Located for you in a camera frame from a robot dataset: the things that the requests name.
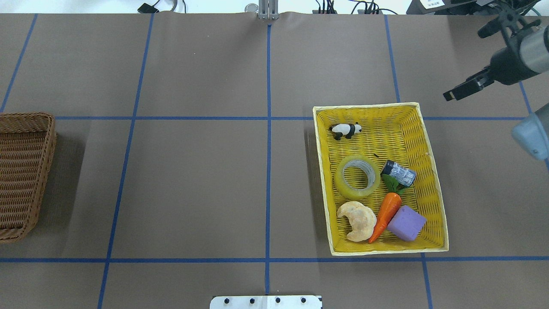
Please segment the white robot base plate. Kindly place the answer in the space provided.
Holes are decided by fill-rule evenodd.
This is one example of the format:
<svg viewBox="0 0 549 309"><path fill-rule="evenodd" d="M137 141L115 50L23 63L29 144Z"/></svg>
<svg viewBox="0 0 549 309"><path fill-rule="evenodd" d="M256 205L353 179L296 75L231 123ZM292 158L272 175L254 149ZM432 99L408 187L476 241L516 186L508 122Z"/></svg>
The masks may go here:
<svg viewBox="0 0 549 309"><path fill-rule="evenodd" d="M214 297L210 309L323 309L321 296L256 295Z"/></svg>

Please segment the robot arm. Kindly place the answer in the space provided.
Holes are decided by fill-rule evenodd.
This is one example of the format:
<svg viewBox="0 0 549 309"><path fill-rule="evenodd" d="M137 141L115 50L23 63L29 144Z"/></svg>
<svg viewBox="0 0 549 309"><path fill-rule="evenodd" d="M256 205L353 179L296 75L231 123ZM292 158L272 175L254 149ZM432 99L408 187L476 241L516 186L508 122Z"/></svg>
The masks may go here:
<svg viewBox="0 0 549 309"><path fill-rule="evenodd" d="M513 85L549 69L548 27L539 19L527 22L513 6L496 0L498 15L478 30L478 37L501 33L506 46L496 51L489 65L469 76L465 82L445 92L445 100L461 100L499 82ZM547 160L549 155L549 106L530 113L511 132L513 139L531 157Z"/></svg>

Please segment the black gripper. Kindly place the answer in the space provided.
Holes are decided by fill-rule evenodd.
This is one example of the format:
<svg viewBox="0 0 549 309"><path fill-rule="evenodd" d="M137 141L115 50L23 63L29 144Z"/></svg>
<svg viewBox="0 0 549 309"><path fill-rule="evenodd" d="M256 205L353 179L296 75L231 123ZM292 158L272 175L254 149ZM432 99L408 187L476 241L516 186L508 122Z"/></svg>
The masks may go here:
<svg viewBox="0 0 549 309"><path fill-rule="evenodd" d="M481 39L501 33L506 47L492 55L488 67L443 93L446 101L461 100L494 81L513 85L542 73L541 20L531 23L509 4L494 4L497 16L478 30Z"/></svg>

